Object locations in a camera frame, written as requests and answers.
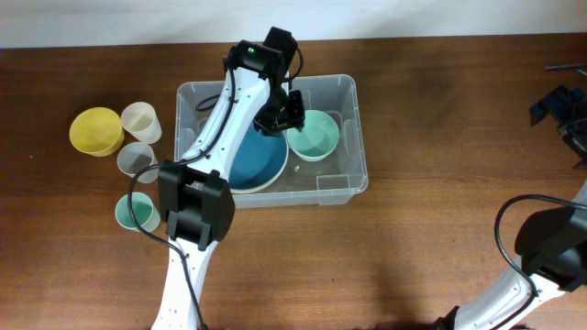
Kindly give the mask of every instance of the wooden table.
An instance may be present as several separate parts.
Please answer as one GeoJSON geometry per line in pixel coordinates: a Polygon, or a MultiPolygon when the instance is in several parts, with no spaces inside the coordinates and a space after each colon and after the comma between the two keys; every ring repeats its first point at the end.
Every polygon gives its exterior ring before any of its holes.
{"type": "MultiPolygon", "coordinates": [[[[129,179],[116,154],[69,143],[82,110],[154,105],[173,153],[181,83],[223,79],[228,44],[0,50],[0,328],[144,329],[159,311],[168,252],[114,218],[129,179]]],[[[370,185],[341,206],[238,210],[208,268],[205,320],[230,329],[368,329],[428,323],[506,268],[493,219],[520,193],[572,198],[587,177],[552,119],[527,109],[576,72],[587,35],[302,42],[303,75],[356,83],[370,185]]],[[[127,136],[125,143],[133,138],[127,136]]],[[[157,200],[157,184],[139,191],[157,200]]],[[[540,203],[504,220],[508,247],[540,203]]],[[[163,235],[161,226],[157,233],[163,235]]],[[[581,329],[578,290],[526,319],[581,329]]]]}

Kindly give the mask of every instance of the blue bowl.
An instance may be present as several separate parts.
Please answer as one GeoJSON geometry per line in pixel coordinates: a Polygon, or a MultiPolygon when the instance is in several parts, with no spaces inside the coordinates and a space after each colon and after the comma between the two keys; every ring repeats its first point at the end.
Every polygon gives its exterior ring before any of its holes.
{"type": "Polygon", "coordinates": [[[287,163],[287,140],[263,136],[251,124],[232,162],[228,184],[233,193],[254,193],[272,184],[287,163]]]}

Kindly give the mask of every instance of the gray plastic bin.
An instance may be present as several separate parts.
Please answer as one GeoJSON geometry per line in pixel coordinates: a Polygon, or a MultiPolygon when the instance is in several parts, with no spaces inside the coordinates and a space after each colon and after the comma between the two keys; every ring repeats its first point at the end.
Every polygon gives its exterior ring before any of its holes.
{"type": "MultiPolygon", "coordinates": [[[[220,94],[224,82],[186,82],[177,91],[175,159],[190,148],[212,110],[195,112],[195,105],[220,94]]],[[[340,128],[340,141],[318,162],[301,160],[289,150],[282,175],[269,187],[251,194],[234,194],[237,208],[298,204],[346,204],[369,184],[359,119],[357,87],[346,74],[300,77],[293,89],[302,91],[306,110],[331,115],[340,128]]]]}

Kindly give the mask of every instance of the white backdrop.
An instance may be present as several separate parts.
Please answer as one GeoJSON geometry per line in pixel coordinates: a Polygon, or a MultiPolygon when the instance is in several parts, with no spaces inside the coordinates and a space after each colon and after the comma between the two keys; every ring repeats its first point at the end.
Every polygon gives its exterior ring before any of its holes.
{"type": "Polygon", "coordinates": [[[587,31],[587,0],[0,0],[0,47],[587,31]]]}

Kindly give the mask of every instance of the yellow bowl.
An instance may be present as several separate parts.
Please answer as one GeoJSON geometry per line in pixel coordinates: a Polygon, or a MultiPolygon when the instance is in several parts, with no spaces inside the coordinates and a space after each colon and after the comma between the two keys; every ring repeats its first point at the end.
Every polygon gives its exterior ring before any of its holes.
{"type": "Polygon", "coordinates": [[[73,146],[96,157],[112,154],[120,148],[124,139],[120,116],[104,107],[85,110],[73,120],[70,127],[73,146]]]}

